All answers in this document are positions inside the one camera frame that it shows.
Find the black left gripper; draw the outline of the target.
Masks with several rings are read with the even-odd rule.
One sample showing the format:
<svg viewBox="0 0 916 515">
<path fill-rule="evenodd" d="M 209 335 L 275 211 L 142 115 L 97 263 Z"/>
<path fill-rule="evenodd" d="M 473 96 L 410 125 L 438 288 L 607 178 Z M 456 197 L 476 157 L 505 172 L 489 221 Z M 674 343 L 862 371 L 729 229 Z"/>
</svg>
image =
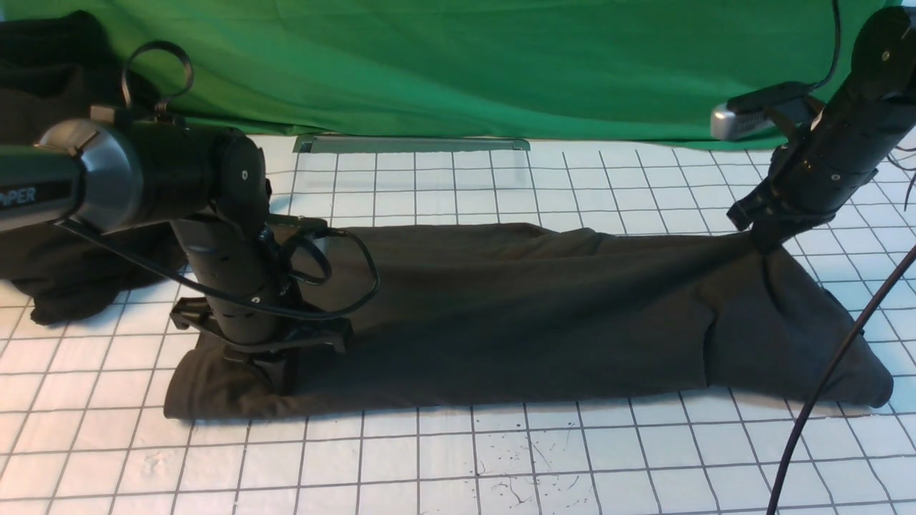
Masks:
<svg viewBox="0 0 916 515">
<path fill-rule="evenodd" d="M 246 366 L 281 394 L 296 382 L 301 349 L 327 345 L 344 354 L 353 335 L 346 318 L 298 320 L 207 297 L 179 299 L 170 318 L 177 329 L 199 330 L 200 339 L 214 343 L 224 359 Z"/>
</svg>

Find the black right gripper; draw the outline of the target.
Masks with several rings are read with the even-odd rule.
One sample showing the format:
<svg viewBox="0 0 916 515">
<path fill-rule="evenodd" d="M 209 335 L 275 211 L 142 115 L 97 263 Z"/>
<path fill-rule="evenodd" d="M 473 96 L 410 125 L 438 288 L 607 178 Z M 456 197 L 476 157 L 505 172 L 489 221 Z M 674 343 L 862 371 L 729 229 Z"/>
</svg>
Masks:
<svg viewBox="0 0 916 515">
<path fill-rule="evenodd" d="M 831 221 L 837 211 L 837 199 L 830 192 L 765 179 L 734 202 L 726 216 L 736 230 L 750 231 L 756 250 L 775 251 L 796 235 Z"/>
</svg>

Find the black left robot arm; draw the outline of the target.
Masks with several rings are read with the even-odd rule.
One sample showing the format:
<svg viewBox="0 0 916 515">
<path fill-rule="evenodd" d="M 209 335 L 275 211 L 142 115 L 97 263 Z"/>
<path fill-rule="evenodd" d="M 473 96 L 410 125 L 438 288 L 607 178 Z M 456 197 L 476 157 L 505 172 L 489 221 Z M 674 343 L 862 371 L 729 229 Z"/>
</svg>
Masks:
<svg viewBox="0 0 916 515">
<path fill-rule="evenodd" d="M 232 128 L 73 119 L 2 147 L 3 230 L 55 224 L 103 245 L 109 232 L 170 224 L 200 293 L 175 304 L 173 325 L 285 392 L 300 349 L 341 354 L 352 325 L 300 292 L 329 280 L 318 241 L 341 231 L 271 214 L 270 196 L 261 149 Z"/>
</svg>

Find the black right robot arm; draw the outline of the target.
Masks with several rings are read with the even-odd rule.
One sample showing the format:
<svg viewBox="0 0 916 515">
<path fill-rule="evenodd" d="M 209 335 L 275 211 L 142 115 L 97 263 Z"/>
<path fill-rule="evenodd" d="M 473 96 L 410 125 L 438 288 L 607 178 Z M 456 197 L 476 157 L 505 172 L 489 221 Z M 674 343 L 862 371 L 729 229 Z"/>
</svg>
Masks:
<svg viewBox="0 0 916 515">
<path fill-rule="evenodd" d="M 914 127 L 914 9 L 871 14 L 854 43 L 851 69 L 827 102 L 814 85 L 783 82 L 713 110 L 711 133 L 734 141 L 776 127 L 786 137 L 765 178 L 727 212 L 768 252 L 827 224 Z"/>
</svg>

